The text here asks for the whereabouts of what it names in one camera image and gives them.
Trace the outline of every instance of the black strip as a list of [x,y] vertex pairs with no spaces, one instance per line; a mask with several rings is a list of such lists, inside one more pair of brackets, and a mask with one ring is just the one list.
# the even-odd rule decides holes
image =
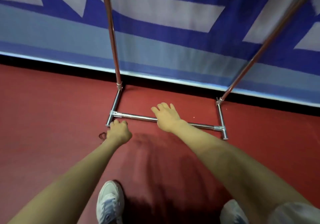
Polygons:
[[[79,76],[96,80],[116,82],[116,77],[114,73],[78,68],[61,64],[47,63],[37,60],[0,55],[0,64],[59,74],[66,74],[70,76]],[[181,85],[126,75],[122,75],[121,78],[123,83],[125,84],[158,89],[163,91],[178,92],[213,99],[223,95],[223,92],[212,89]],[[277,109],[281,111],[301,113],[306,115],[320,116],[319,108],[253,96],[240,95],[235,93],[230,93],[226,101],[258,106],[263,108]]]

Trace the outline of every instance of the blue and white banner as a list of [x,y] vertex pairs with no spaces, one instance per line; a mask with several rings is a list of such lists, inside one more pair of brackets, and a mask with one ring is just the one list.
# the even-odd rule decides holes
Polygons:
[[[112,0],[124,74],[225,90],[292,0]],[[113,71],[103,0],[0,0],[0,53]],[[320,107],[320,0],[234,92]]]

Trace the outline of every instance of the chrome pipe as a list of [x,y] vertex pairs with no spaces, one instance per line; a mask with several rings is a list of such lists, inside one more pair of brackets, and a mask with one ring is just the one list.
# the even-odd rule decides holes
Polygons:
[[227,136],[227,130],[226,130],[226,126],[224,125],[224,120],[223,120],[223,115],[222,115],[222,110],[221,110],[221,105],[217,103],[217,108],[218,108],[218,113],[219,113],[219,120],[220,120],[220,125],[222,127],[222,139],[223,140],[227,140],[228,136]]
[[120,76],[120,68],[119,68],[119,60],[118,60],[118,53],[117,53],[117,43],[115,41],[115,29],[113,25],[112,19],[112,7],[111,7],[111,0],[104,0],[104,5],[106,7],[106,13],[108,16],[108,24],[109,24],[109,36],[111,42],[111,49],[113,55],[113,62],[115,64],[115,77],[117,79],[117,87],[118,90],[122,90],[122,81]]
[[118,104],[119,104],[119,101],[120,101],[120,97],[121,97],[121,94],[122,94],[122,90],[118,90],[117,91],[117,94],[115,96],[115,99],[113,101],[113,105],[112,105],[112,108],[111,108],[111,111],[109,113],[109,117],[108,117],[108,120],[106,121],[106,126],[107,127],[110,127],[110,123],[113,121],[113,112],[117,110],[117,107],[118,107]]
[[296,11],[306,2],[307,0],[293,0],[290,7],[284,14],[283,18],[279,22],[278,26],[273,30],[273,32],[267,37],[267,39],[262,44],[261,48],[250,60],[250,62],[242,69],[236,79],[232,82],[226,92],[217,101],[217,105],[220,105],[226,97],[230,94],[233,88],[239,83],[239,81],[245,76],[245,74],[250,70],[250,68],[260,59],[262,54],[266,51],[269,45],[275,40],[275,38],[280,34],[285,25],[290,21]]
[[[140,116],[140,115],[128,114],[128,113],[113,112],[112,115],[118,118],[129,118],[129,119],[136,119],[136,120],[142,120],[142,121],[148,121],[148,122],[158,121],[158,119],[155,117],[146,117],[146,116]],[[189,124],[198,129],[209,129],[209,130],[220,131],[220,132],[223,132],[224,130],[221,126],[212,126],[212,125],[195,124],[195,123],[189,123]]]

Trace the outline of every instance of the forearm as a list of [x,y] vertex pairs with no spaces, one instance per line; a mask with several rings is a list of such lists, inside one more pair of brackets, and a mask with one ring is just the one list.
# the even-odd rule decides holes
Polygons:
[[9,223],[76,223],[117,149],[105,141],[32,199]]
[[271,170],[240,149],[181,121],[172,131],[222,182],[255,223],[285,202],[309,203]]

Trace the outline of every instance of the sneaker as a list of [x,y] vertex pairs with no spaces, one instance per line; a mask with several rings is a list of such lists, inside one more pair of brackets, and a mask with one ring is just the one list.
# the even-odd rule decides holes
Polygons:
[[220,213],[221,224],[249,224],[245,213],[236,200],[228,201]]
[[108,224],[112,221],[123,224],[124,200],[120,184],[115,181],[107,181],[100,190],[97,201],[97,220],[99,224]]

